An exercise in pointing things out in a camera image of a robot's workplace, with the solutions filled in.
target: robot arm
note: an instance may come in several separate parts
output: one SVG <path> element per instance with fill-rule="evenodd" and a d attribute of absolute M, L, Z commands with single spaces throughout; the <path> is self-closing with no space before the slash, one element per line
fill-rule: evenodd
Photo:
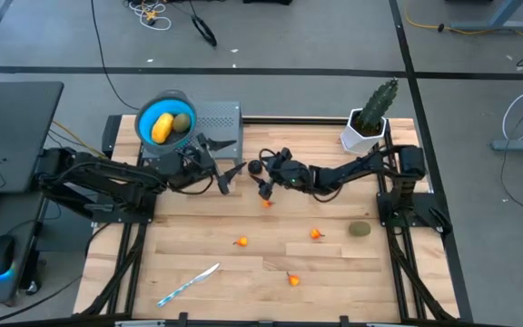
<path fill-rule="evenodd" d="M 272 156 L 262 157 L 263 152 L 270 152 Z M 383 159 L 390 154 L 399 155 L 400 173 L 389 169 L 384 163 Z M 414 145 L 395 146 L 372 152 L 336 168 L 306 166 L 291 158 L 292 155 L 288 148 L 283 148 L 278 153 L 267 149 L 261 150 L 260 161 L 270 176 L 268 182 L 252 176 L 260 187 L 261 198 L 270 199 L 275 183 L 286 189 L 294 189 L 303 193 L 329 195 L 339 192 L 344 184 L 372 173 L 383 173 L 393 180 L 402 178 L 418 181 L 425 176 L 423 152 Z"/>
<path fill-rule="evenodd" d="M 220 173 L 210 150 L 217 151 L 235 141 L 215 142 L 202 134 L 197 139 L 202 150 L 186 147 L 153 159 L 143 167 L 78 153 L 70 148 L 44 150 L 36 167 L 37 187 L 49 199 L 88 218 L 92 218 L 94 212 L 111 213 L 114 207 L 120 212 L 142 212 L 146 216 L 149 212 L 144 209 L 153 206 L 149 202 L 155 195 L 167 189 L 185 194 L 204 193 L 206 189 L 198 193 L 187 193 L 183 189 L 208 178 L 217 180 L 222 194 L 229 193 L 228 184 L 245 163 Z M 67 183 L 98 192 L 111 203 L 94 203 L 67 187 Z"/>

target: wooden tabletop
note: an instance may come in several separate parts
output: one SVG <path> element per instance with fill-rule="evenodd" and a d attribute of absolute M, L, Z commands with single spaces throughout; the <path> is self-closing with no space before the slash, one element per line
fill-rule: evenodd
<path fill-rule="evenodd" d="M 133 121 L 134 116 L 123 116 L 115 161 L 136 163 L 140 140 Z M 393 143 L 419 143 L 411 119 L 390 119 L 390 125 Z M 245 125 L 243 159 L 256 159 L 264 147 L 280 151 L 285 146 L 305 164 L 345 164 L 354 156 L 342 151 L 340 132 L 340 126 Z M 220 166 L 228 169 L 231 164 Z M 203 187 L 200 183 L 190 190 Z M 426 192 L 428 187 L 418 183 L 417 191 Z M 226 196 L 215 185 L 199 196 L 170 191 L 159 196 L 146 234 L 134 318 L 177 319 L 179 312 L 188 312 L 189 319 L 197 320 L 337 322 L 341 315 L 348 315 L 351 322 L 400 320 L 387 235 L 375 201 L 375 176 L 345 185 L 331 203 L 275 186 L 274 205 L 264 208 L 257 184 L 246 173 L 237 176 L 230 189 Z M 356 221 L 369 223 L 370 235 L 350 236 L 349 223 Z M 325 236 L 312 240 L 312 228 Z M 90 305 L 113 274 L 122 229 L 113 224 L 94 239 L 75 312 Z M 447 312 L 459 316 L 439 235 L 430 228 L 412 228 L 411 234 L 421 279 Z M 248 238 L 247 247 L 233 245 L 241 236 Z M 221 266 L 207 280 L 156 307 L 164 296 L 215 263 Z M 300 284 L 291 287 L 286 273 L 300 276 Z M 403 281 L 410 314 L 415 316 L 404 273 Z"/>

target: blue knife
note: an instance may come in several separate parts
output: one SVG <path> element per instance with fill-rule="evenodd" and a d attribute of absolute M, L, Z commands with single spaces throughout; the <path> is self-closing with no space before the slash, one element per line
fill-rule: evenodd
<path fill-rule="evenodd" d="M 209 275 L 211 275 L 215 270 L 217 270 L 217 268 L 219 268 L 220 265 L 221 265 L 220 263 L 214 264 L 213 267 L 207 269 L 204 273 L 200 274 L 199 276 L 191 279 L 188 283 L 186 283 L 185 285 L 181 286 L 177 291 L 172 292 L 171 294 L 169 294 L 169 296 L 167 296 L 164 299 L 160 300 L 158 303 L 156 303 L 156 306 L 159 307 L 159 308 L 164 306 L 170 300 L 174 299 L 175 296 L 179 295 L 182 291 L 186 290 L 187 287 L 189 287 L 189 286 L 193 285 L 194 283 L 200 282 L 200 281 L 204 280 L 205 278 L 209 277 Z"/>

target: white pot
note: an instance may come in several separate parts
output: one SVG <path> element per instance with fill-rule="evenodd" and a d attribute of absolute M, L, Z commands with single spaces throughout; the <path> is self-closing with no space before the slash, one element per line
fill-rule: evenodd
<path fill-rule="evenodd" d="M 344 151 L 351 154 L 366 154 L 374 144 L 378 143 L 381 140 L 385 132 L 387 131 L 387 118 L 382 118 L 382 128 L 380 129 L 380 134 L 374 136 L 362 136 L 360 133 L 350 127 L 350 122 L 352 121 L 352 116 L 361 112 L 362 108 L 352 109 L 350 111 L 350 116 L 344 131 L 340 135 L 340 140 L 342 142 L 342 148 Z"/>

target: green fruit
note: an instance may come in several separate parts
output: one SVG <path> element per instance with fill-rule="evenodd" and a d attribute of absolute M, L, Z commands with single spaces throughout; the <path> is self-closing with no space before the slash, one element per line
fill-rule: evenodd
<path fill-rule="evenodd" d="M 191 117 L 188 114 L 177 114 L 173 120 L 173 130 L 177 133 L 186 132 L 191 127 Z"/>
<path fill-rule="evenodd" d="M 370 225 L 366 222 L 350 223 L 349 232 L 352 236 L 366 236 L 370 234 Z"/>

